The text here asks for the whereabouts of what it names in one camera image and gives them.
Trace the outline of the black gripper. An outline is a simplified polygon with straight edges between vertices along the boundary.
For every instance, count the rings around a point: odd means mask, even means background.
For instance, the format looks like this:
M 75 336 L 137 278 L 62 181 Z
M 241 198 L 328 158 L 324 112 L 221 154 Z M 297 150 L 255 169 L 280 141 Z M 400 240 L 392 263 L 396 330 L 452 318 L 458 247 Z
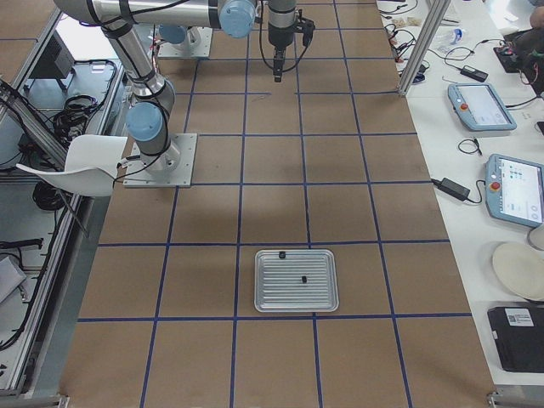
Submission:
M 294 35 L 303 35 L 303 46 L 308 48 L 314 36 L 314 23 L 295 23 L 288 27 L 277 27 L 268 23 L 268 39 L 275 47 L 273 58 L 273 76 L 275 82 L 281 82 L 284 67 L 284 50 L 293 42 Z

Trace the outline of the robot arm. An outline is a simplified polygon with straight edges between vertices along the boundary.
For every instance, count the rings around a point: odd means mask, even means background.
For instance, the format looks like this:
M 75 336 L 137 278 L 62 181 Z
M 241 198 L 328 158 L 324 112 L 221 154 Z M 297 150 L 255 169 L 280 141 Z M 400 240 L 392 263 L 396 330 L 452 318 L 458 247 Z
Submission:
M 110 42 L 133 85 L 135 105 L 126 128 L 150 173 L 170 173 L 179 149 L 168 130 L 175 102 L 173 85 L 154 67 L 135 30 L 138 24 L 218 28 L 233 38 L 247 36 L 256 17 L 254 1 L 57 1 L 65 14 L 98 27 Z
M 286 51 L 297 34 L 302 36 L 303 48 L 312 43 L 315 23 L 303 16 L 295 1 L 177 1 L 166 11 L 168 19 L 162 24 L 174 28 L 216 28 L 230 37 L 241 39 L 250 35 L 254 26 L 259 30 L 267 25 L 268 41 L 274 49 L 268 61 L 274 81 L 281 82 L 283 74 L 294 70 L 300 59 L 286 67 Z

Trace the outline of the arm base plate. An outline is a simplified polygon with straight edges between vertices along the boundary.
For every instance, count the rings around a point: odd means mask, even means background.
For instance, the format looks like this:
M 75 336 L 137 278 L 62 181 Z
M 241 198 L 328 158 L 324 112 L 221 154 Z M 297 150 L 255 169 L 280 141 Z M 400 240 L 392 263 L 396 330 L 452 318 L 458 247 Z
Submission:
M 127 188 L 189 188 L 197 140 L 196 133 L 171 133 L 170 146 L 157 161 L 155 157 L 141 155 L 133 142 L 131 155 L 139 159 L 128 163 L 123 185 Z
M 207 59 L 210 54 L 213 29 L 160 25 L 158 27 L 158 57 L 161 59 Z

